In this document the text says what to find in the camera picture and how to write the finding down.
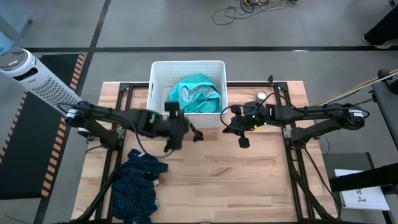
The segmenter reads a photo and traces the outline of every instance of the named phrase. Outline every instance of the shoe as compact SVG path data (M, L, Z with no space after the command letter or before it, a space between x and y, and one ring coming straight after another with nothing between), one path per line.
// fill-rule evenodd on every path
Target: shoe
M383 49L389 49L390 47L392 47L392 43L390 43L389 41L386 41L386 42L385 42L384 44L382 44L382 45L374 45L374 44L371 44L370 42L368 42L367 40L365 40L365 35L362 36L362 41L363 41L365 44L372 45L373 47L378 48L378 49L381 49L381 50L383 50Z

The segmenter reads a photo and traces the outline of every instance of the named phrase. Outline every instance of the robotic arm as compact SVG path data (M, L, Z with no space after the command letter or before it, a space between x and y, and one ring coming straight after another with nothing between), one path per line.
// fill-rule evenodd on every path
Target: robotic arm
M118 147L119 134L116 130L107 130L98 121L110 122L148 138L166 137L167 144L164 152L182 148L183 136L191 130L195 133L193 141L203 140L203 133L184 117L183 111L179 109L178 102L168 102L165 110L170 116L163 120L163 116L155 111L144 109L132 109L118 111L111 108L92 105L89 102L81 101L76 105L70 105L65 117L68 125L73 127L86 128L90 133L98 136L105 146L111 149Z
M363 112L367 112L352 104L333 103L323 106L306 106L296 108L292 106L263 105L255 101L244 105L230 106L232 113L231 124L223 130L223 133L233 133L240 136L239 145L243 148L250 146L249 139L245 137L245 131L253 131L265 124L283 126L294 121L327 119L308 128L284 129L284 135L290 138L293 147L304 146L311 138L321 136L330 131L341 128L358 130L364 126Z

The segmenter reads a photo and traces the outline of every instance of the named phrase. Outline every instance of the white tower fan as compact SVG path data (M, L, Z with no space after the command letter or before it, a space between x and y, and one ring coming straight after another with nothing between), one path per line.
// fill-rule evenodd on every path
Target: white tower fan
M9 49L0 55L0 73L11 77L26 90L51 105L63 115L70 107L59 103L76 104L81 98L54 73L25 49Z

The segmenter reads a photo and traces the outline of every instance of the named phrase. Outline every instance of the dark blue cloth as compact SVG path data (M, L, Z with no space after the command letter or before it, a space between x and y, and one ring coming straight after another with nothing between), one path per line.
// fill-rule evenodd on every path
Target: dark blue cloth
M129 160L116 171L112 186L115 203L113 215L127 224L150 224L149 216L157 210L154 180L167 172L168 165L154 156L132 149Z

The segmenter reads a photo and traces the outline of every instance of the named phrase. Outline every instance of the person's leg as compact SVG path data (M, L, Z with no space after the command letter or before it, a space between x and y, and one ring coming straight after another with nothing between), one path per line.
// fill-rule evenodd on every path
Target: person's leg
M398 7L392 9L384 18L364 35L366 42L382 45L388 40L398 38Z

